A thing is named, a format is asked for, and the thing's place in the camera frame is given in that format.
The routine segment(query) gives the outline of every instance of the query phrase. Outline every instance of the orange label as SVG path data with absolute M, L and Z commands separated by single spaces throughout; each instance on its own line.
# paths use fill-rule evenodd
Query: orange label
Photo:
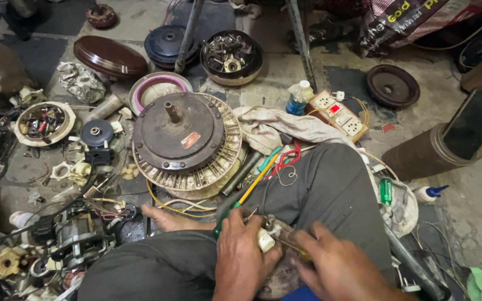
M 192 132 L 189 136 L 185 137 L 182 140 L 182 146 L 185 149 L 190 148 L 197 140 L 200 138 L 200 135 L 197 132 Z

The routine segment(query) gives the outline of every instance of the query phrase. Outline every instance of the plastic bottle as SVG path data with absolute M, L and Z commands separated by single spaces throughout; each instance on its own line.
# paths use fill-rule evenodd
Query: plastic bottle
M 392 204 L 393 190 L 392 179 L 380 179 L 380 202 L 384 205 L 390 206 Z
M 288 88 L 291 92 L 288 100 L 288 105 L 285 111 L 289 114 L 300 116 L 304 112 L 306 102 L 313 97 L 313 90 L 310 87 L 310 82 L 301 80 L 298 84 Z
M 448 188 L 449 185 L 442 186 L 442 187 L 422 187 L 414 190 L 414 195 L 416 195 L 416 199 L 418 202 L 423 204 L 429 204 L 436 201 L 437 198 L 441 197 L 440 191 Z

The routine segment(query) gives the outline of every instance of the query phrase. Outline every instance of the bowl of screws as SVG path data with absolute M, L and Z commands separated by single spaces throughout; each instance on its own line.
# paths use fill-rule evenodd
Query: bowl of screws
M 242 31 L 219 31 L 205 42 L 200 62 L 208 76 L 219 84 L 243 85 L 260 72 L 262 51 L 260 45 Z

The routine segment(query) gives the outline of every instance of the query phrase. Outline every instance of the green screwdriver handle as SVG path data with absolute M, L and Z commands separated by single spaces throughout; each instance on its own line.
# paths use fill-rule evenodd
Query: green screwdriver handle
M 222 221 L 230 216 L 230 211 L 234 209 L 235 207 L 239 207 L 241 204 L 239 202 L 233 203 L 233 205 L 226 211 L 222 216 L 221 219 L 217 221 L 217 225 L 215 228 L 213 228 L 213 236 L 215 236 L 215 239 L 218 239 L 218 235 L 221 233 L 222 230 Z

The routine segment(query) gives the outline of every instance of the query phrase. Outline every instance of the metal stand leg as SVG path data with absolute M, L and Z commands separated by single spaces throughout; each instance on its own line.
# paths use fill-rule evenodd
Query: metal stand leg
M 421 287 L 432 300 L 442 300 L 445 294 L 438 285 L 434 283 L 432 277 L 427 274 L 416 258 L 401 244 L 399 238 L 392 232 L 392 229 L 386 224 L 384 224 L 384 229 L 388 235 L 392 253 L 412 272 L 414 279 L 418 281 L 419 287 Z
M 190 39 L 194 38 L 194 30 L 197 28 L 198 18 L 200 17 L 200 12 L 202 12 L 203 6 L 204 0 L 194 0 L 193 9 L 191 10 L 191 15 L 187 22 L 187 29 L 183 36 L 182 47 L 179 50 L 178 59 L 176 60 L 176 65 L 174 67 L 174 72 L 176 74 L 180 74 L 185 69 L 185 55 L 189 48 Z
M 317 93 L 317 86 L 315 85 L 315 77 L 312 70 L 312 63 L 310 61 L 310 47 L 306 43 L 303 24 L 300 20 L 299 5 L 297 3 L 297 0 L 285 0 L 285 3 L 288 5 L 289 17 L 291 18 L 291 23 L 293 24 L 293 32 L 295 33 L 295 40 L 297 40 L 300 58 L 303 61 L 306 79 L 310 82 L 310 86 L 312 87 L 313 92 Z

